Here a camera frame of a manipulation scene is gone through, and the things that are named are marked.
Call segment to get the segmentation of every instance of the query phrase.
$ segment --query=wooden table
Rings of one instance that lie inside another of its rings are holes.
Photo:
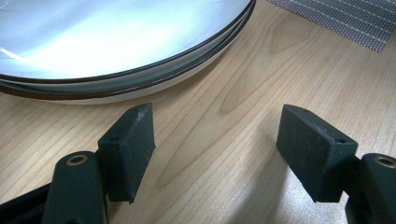
[[[0,94],[0,203],[51,181],[54,164],[96,142],[128,108],[154,107],[157,148],[135,203],[112,223],[345,223],[313,203],[276,149],[283,104],[305,107],[357,142],[396,157],[396,36],[377,54],[258,1],[245,30],[194,77],[108,105]]]

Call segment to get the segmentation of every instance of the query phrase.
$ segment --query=clamp jaw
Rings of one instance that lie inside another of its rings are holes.
[[[108,223],[112,202],[134,201],[155,148],[152,105],[133,107],[103,135],[96,153],[60,159],[52,183],[0,205],[1,223]]]
[[[348,223],[396,223],[396,160],[370,153],[314,113],[284,105],[276,147],[314,202],[338,203]]]

